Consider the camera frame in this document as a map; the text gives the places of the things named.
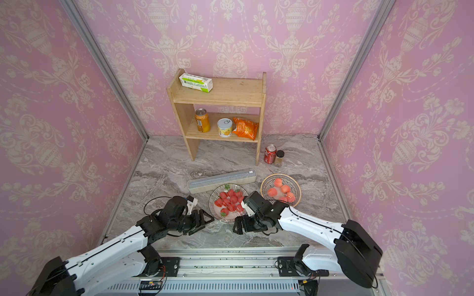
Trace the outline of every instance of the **green and white carton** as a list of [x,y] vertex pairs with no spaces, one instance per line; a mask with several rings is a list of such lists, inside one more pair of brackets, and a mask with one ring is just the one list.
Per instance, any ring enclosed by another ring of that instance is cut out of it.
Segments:
[[210,92],[212,89],[212,79],[201,76],[191,75],[184,73],[179,77],[181,84],[185,87],[189,87],[195,90],[201,90],[204,92]]

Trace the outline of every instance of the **orange chip bag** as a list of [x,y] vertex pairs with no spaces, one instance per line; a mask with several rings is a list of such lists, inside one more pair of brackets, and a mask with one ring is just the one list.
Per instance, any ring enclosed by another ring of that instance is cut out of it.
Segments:
[[237,125],[234,134],[239,137],[249,138],[255,140],[257,138],[258,123],[254,123],[250,120],[242,119],[240,117],[234,117],[234,122]]

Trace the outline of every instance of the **floral wallpaper pattern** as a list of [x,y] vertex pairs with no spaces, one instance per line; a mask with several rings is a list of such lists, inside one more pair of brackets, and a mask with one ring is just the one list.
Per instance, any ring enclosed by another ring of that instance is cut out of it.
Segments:
[[75,2],[148,132],[176,135],[166,87],[179,68],[207,77],[267,72],[263,132],[319,133],[380,0]]
[[394,296],[474,294],[473,9],[395,2],[325,140]]
[[0,286],[100,240],[142,139],[58,1],[0,1]]

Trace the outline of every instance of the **decorative plate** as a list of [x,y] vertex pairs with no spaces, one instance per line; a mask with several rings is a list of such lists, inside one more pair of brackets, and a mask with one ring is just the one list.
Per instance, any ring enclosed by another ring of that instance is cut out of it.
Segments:
[[270,197],[267,194],[268,189],[274,187],[273,184],[274,184],[276,178],[282,179],[283,185],[290,186],[291,193],[293,193],[295,195],[296,199],[295,199],[295,201],[290,203],[290,206],[296,206],[297,204],[299,204],[300,201],[301,201],[301,196],[302,196],[301,187],[299,186],[298,182],[296,182],[295,179],[293,179],[292,177],[290,177],[288,175],[285,175],[285,174],[273,174],[273,175],[270,175],[270,176],[266,177],[265,180],[262,182],[262,185],[260,186],[260,194],[262,194],[262,196],[265,199],[278,199],[280,197],[283,197],[283,193],[279,190],[279,188],[277,188],[277,191],[278,191],[277,196]]
[[233,223],[235,218],[238,216],[243,216],[247,214],[247,211],[244,210],[243,212],[235,211],[235,212],[230,212],[229,215],[226,217],[222,217],[220,215],[220,210],[225,208],[225,206],[216,206],[214,202],[220,198],[219,194],[221,192],[228,192],[229,190],[233,189],[235,192],[242,191],[244,194],[244,197],[248,195],[247,191],[243,189],[241,186],[237,184],[224,184],[220,185],[217,187],[210,195],[209,197],[209,211],[210,213],[214,216],[219,221],[225,222],[225,223]]

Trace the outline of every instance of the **orange can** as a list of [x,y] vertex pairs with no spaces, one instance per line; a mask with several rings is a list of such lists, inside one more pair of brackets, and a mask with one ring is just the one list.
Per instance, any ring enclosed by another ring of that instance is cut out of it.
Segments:
[[196,117],[198,131],[206,133],[210,130],[209,115],[207,114],[206,109],[197,109],[194,117]]

